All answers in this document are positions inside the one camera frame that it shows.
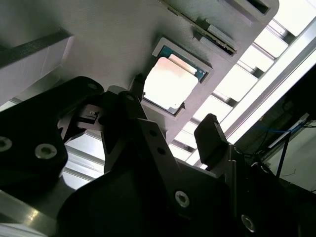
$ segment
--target blue cable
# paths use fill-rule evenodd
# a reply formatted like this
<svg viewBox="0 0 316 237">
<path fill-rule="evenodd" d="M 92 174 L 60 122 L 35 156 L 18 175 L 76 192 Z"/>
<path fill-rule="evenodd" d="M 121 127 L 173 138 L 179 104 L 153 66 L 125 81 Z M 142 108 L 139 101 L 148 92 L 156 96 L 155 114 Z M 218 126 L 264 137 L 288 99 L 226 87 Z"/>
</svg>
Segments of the blue cable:
<svg viewBox="0 0 316 237">
<path fill-rule="evenodd" d="M 298 124 L 295 128 L 293 128 L 291 130 L 287 130 L 287 131 L 279 131 L 279 130 L 269 129 L 269 128 L 263 127 L 261 125 L 259 125 L 258 127 L 263 129 L 263 130 L 269 131 L 269 132 L 285 133 L 285 132 L 295 132 L 295 131 L 297 131 L 298 129 L 303 127 L 304 123 L 305 123 L 305 121 L 303 121 L 300 124 Z"/>
</svg>

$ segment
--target mounting hole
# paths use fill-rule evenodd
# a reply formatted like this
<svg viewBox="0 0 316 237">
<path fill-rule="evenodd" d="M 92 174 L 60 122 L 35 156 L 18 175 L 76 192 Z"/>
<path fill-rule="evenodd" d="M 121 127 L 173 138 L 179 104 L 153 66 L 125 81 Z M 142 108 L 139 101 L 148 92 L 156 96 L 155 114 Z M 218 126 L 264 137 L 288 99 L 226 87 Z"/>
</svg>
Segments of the mounting hole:
<svg viewBox="0 0 316 237">
<path fill-rule="evenodd" d="M 129 99 L 129 100 L 134 100 L 134 97 L 131 96 L 131 95 L 127 95 L 126 97 L 127 97 L 127 99 Z"/>
<path fill-rule="evenodd" d="M 157 133 L 155 132 L 155 131 L 153 131 L 153 130 L 150 130 L 150 135 L 152 135 L 153 137 L 157 137 Z"/>
<path fill-rule="evenodd" d="M 165 155 L 165 154 L 166 154 L 166 151 L 165 151 L 163 148 L 158 147 L 158 148 L 157 148 L 157 151 L 158 151 L 158 153 L 161 154 L 161 155 Z"/>
<path fill-rule="evenodd" d="M 190 199 L 183 191 L 176 191 L 175 198 L 177 203 L 183 208 L 186 208 L 190 205 Z"/>
<path fill-rule="evenodd" d="M 0 137 L 0 152 L 5 152 L 12 147 L 12 141 L 6 137 Z"/>
<path fill-rule="evenodd" d="M 246 215 L 241 215 L 241 221 L 242 221 L 242 223 L 244 224 L 244 226 L 245 226 L 250 232 L 252 232 L 252 233 L 255 232 L 255 230 L 256 230 L 256 229 L 255 229 L 255 226 L 254 226 L 252 220 L 251 220 L 248 216 L 246 216 Z"/>
<path fill-rule="evenodd" d="M 96 89 L 98 88 L 95 84 L 92 84 L 92 83 L 89 83 L 88 86 L 89 86 L 91 89 L 94 89 L 94 90 L 96 90 Z"/>
<path fill-rule="evenodd" d="M 35 156 L 39 159 L 51 159 L 57 154 L 57 149 L 52 144 L 40 144 L 35 148 Z"/>
</svg>

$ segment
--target black cable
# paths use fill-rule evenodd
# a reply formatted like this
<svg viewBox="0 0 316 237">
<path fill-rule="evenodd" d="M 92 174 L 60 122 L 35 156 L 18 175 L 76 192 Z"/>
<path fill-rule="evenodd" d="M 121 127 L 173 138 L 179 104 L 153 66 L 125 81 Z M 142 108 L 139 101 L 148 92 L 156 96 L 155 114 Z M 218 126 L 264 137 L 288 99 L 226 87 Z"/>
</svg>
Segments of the black cable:
<svg viewBox="0 0 316 237">
<path fill-rule="evenodd" d="M 248 156 L 248 157 L 252 157 L 253 154 L 248 154 L 248 153 L 244 153 L 241 149 L 239 149 L 236 145 L 233 145 L 235 148 L 235 151 L 240 154 L 240 155 L 244 155 L 244 156 Z"/>
<path fill-rule="evenodd" d="M 266 139 L 267 139 L 268 133 L 269 133 L 269 131 L 267 130 L 266 135 L 265 135 L 265 137 L 263 138 L 263 140 L 262 140 L 260 146 L 259 146 L 258 149 L 253 153 L 254 155 L 257 154 L 257 153 L 260 151 L 260 148 L 263 146 L 264 142 L 265 142 Z"/>
<path fill-rule="evenodd" d="M 284 158 L 285 158 L 285 153 L 286 153 L 286 150 L 287 150 L 287 145 L 288 145 L 288 143 L 290 141 L 290 137 L 291 137 L 291 133 L 289 132 L 286 135 L 286 137 L 285 137 L 285 142 L 284 142 L 284 146 L 283 146 L 281 159 L 280 159 L 280 162 L 279 162 L 278 167 L 277 167 L 277 172 L 276 172 L 276 177 L 277 178 L 279 178 L 280 174 L 281 174 L 281 170 L 282 170 L 282 166 L 283 166 L 283 162 L 284 162 Z"/>
</svg>

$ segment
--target bolt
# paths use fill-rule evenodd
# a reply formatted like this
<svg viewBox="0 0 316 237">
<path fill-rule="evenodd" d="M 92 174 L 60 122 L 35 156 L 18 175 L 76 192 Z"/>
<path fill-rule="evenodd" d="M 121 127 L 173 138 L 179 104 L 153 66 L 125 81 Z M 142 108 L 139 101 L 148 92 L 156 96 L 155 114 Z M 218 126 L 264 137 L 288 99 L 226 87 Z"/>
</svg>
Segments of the bolt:
<svg viewBox="0 0 316 237">
<path fill-rule="evenodd" d="M 243 225 L 252 233 L 255 233 L 255 225 L 253 224 L 252 220 L 246 216 L 246 215 L 241 215 L 241 221 Z"/>
<path fill-rule="evenodd" d="M 92 84 L 92 83 L 89 83 L 88 86 L 89 86 L 91 89 L 94 89 L 94 90 L 96 90 L 96 89 L 98 88 L 95 84 Z"/>
<path fill-rule="evenodd" d="M 183 191 L 176 191 L 175 198 L 177 203 L 183 208 L 186 208 L 190 205 L 189 197 Z"/>
<path fill-rule="evenodd" d="M 129 100 L 134 100 L 133 96 L 131 96 L 131 95 L 127 95 L 126 97 L 127 97 L 127 99 L 129 99 Z"/>
<path fill-rule="evenodd" d="M 12 147 L 12 141 L 6 137 L 0 137 L 0 152 L 5 152 Z"/>
<path fill-rule="evenodd" d="M 40 144 L 35 148 L 35 156 L 39 159 L 51 159 L 57 154 L 57 149 L 51 144 Z"/>
</svg>

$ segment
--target wire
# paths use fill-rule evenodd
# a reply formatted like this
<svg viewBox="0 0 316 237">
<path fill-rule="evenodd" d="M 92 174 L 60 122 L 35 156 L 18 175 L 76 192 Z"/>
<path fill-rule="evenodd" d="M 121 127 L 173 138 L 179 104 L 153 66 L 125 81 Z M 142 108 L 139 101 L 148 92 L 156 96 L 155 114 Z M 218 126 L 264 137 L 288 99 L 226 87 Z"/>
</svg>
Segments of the wire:
<svg viewBox="0 0 316 237">
<path fill-rule="evenodd" d="M 274 130 L 274 129 L 270 129 L 270 128 L 267 128 L 267 127 L 263 127 L 261 125 L 258 125 L 258 127 L 263 129 L 263 130 L 269 131 L 269 132 L 286 133 L 286 132 L 295 132 L 298 129 L 300 129 L 302 126 L 304 126 L 304 124 L 305 124 L 305 121 L 303 121 L 300 124 L 298 124 L 295 128 L 293 128 L 291 130 L 287 130 L 287 131 Z"/>
<path fill-rule="evenodd" d="M 283 166 L 283 162 L 284 162 L 284 158 L 285 158 L 285 154 L 286 154 L 286 150 L 287 150 L 287 146 L 288 143 L 290 142 L 290 137 L 291 137 L 291 133 L 289 132 L 286 137 L 285 137 L 285 142 L 284 142 L 284 146 L 283 146 L 283 151 L 282 151 L 282 155 L 280 158 L 280 162 L 278 164 L 277 167 L 277 171 L 276 171 L 276 177 L 279 178 L 280 174 L 281 174 L 281 170 L 282 170 L 282 166 Z"/>
<path fill-rule="evenodd" d="M 265 142 L 266 139 L 267 139 L 268 134 L 269 134 L 269 131 L 266 132 L 266 135 L 265 135 L 265 137 L 263 138 L 263 140 L 262 140 L 260 146 L 259 146 L 258 149 L 253 153 L 254 155 L 257 154 L 257 153 L 260 151 L 260 148 L 262 148 L 264 142 Z"/>
<path fill-rule="evenodd" d="M 241 149 L 239 149 L 236 145 L 233 145 L 235 151 L 240 154 L 240 155 L 244 155 L 244 156 L 249 156 L 252 157 L 252 154 L 248 154 L 248 153 L 244 153 Z"/>
</svg>

